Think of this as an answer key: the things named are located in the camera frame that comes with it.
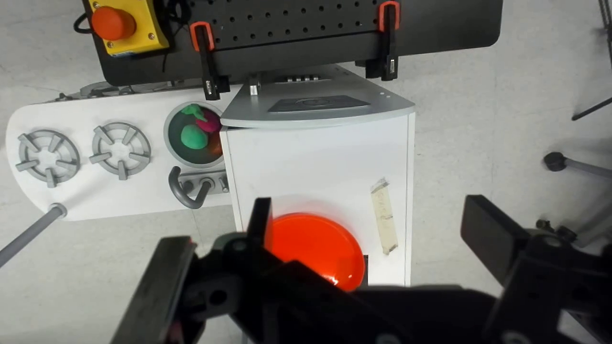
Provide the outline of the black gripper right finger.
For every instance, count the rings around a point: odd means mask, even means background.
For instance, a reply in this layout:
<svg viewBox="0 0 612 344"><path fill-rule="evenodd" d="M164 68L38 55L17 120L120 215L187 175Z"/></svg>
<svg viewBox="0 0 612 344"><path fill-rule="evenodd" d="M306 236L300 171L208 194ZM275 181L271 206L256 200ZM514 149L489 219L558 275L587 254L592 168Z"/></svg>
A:
<svg viewBox="0 0 612 344"><path fill-rule="evenodd" d="M487 196L464 196L461 238L503 286L527 280L522 250L531 235Z"/></svg>

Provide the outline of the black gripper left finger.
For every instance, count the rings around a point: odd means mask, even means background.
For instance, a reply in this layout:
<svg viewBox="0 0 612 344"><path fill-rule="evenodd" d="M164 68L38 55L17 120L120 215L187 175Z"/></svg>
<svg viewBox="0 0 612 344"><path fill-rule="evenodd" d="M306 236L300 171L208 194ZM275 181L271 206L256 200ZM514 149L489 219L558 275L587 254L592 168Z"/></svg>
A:
<svg viewBox="0 0 612 344"><path fill-rule="evenodd" d="M111 344L183 344L177 303L195 257L189 236L164 236L128 301Z"/></svg>

